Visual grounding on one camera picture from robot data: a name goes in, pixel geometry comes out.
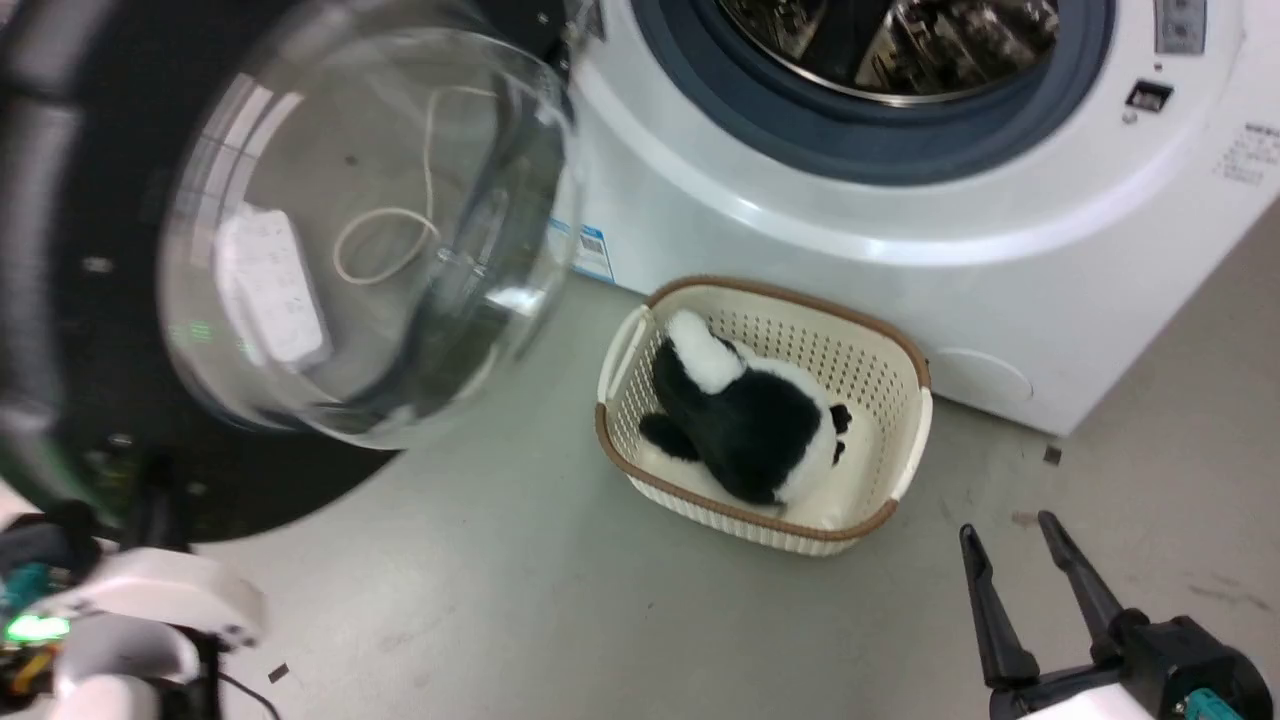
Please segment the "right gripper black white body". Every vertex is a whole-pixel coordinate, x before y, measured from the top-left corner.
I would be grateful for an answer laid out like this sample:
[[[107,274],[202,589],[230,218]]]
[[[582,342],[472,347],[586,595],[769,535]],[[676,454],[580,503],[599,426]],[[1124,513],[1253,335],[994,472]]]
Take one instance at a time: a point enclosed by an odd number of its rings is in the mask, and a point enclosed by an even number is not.
[[[991,719],[1274,719],[1262,671],[1188,616],[1153,623],[1121,611],[1103,659],[996,691]]]

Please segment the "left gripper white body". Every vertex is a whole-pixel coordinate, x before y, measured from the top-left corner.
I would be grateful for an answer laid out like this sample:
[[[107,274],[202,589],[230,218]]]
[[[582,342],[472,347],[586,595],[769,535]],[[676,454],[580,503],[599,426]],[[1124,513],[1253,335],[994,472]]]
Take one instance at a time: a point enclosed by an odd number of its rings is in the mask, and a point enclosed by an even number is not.
[[[197,553],[138,547],[105,557],[79,584],[29,606],[45,618],[111,614],[251,648],[269,632],[265,593],[234,568]]]

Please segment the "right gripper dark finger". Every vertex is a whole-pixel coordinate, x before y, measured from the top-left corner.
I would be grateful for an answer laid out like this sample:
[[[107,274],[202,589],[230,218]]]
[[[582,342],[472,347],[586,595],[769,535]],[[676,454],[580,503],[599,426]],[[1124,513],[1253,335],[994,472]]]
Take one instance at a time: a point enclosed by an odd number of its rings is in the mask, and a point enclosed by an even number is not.
[[[1042,510],[1037,520],[1055,566],[1070,583],[1091,637],[1092,660],[1103,664],[1120,659],[1125,652],[1125,633],[1148,624],[1149,618],[1139,609],[1120,603],[1056,514]]]
[[[1027,651],[998,592],[995,570],[977,529],[965,524],[959,530],[975,641],[984,684],[992,691],[1011,691],[1036,684],[1039,664]]]

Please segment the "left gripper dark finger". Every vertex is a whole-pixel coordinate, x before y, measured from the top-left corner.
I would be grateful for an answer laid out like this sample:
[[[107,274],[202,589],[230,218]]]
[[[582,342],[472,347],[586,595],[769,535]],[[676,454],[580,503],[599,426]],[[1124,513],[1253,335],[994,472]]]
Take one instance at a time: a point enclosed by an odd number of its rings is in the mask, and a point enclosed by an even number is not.
[[[189,493],[170,454],[145,456],[132,491],[132,548],[193,553]]]
[[[38,561],[63,570],[69,582],[83,582],[104,557],[93,509],[79,500],[61,501],[44,514],[44,524],[47,539]]]

